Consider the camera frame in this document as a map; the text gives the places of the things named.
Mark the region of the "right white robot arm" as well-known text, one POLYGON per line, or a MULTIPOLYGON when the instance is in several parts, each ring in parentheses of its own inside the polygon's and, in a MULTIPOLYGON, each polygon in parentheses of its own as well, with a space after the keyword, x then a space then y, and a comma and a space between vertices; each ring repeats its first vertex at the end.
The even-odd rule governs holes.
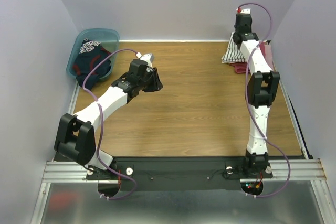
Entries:
POLYGON ((275 100, 280 74, 272 70, 261 49, 259 38, 252 32, 250 9, 236 13, 233 41, 247 62, 245 99, 250 115, 249 140, 241 170, 253 177, 268 170, 267 120, 275 100))

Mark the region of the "striped white tank top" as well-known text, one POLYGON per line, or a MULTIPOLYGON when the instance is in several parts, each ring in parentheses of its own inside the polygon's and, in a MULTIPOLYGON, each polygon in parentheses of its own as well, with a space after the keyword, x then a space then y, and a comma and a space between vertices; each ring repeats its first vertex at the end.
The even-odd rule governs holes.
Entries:
POLYGON ((233 34, 231 33, 230 39, 228 41, 227 50, 221 58, 222 63, 243 63, 246 59, 242 52, 238 49, 237 45, 233 40, 233 34))

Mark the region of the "navy blue tank top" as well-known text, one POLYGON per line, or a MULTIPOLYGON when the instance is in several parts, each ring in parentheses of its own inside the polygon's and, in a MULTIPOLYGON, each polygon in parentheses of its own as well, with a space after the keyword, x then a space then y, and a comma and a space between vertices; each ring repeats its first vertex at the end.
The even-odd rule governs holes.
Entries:
MULTIPOLYGON (((72 65, 76 73, 76 79, 82 87, 87 75, 111 52, 103 48, 100 42, 85 39, 80 47, 80 53, 72 65)), ((95 84, 111 70, 111 60, 104 62, 92 75, 88 78, 85 87, 91 90, 95 84)))

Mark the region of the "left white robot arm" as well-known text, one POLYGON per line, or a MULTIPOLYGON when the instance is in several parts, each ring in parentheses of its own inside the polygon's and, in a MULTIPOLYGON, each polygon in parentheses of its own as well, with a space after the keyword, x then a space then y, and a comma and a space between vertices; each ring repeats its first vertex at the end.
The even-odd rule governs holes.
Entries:
POLYGON ((105 119, 128 104, 141 91, 157 92, 163 88, 153 61, 144 55, 131 61, 129 70, 115 80, 106 92, 75 114, 64 114, 59 121, 54 150, 81 166, 93 166, 106 179, 113 178, 117 166, 113 156, 100 149, 95 140, 97 129, 103 130, 105 119))

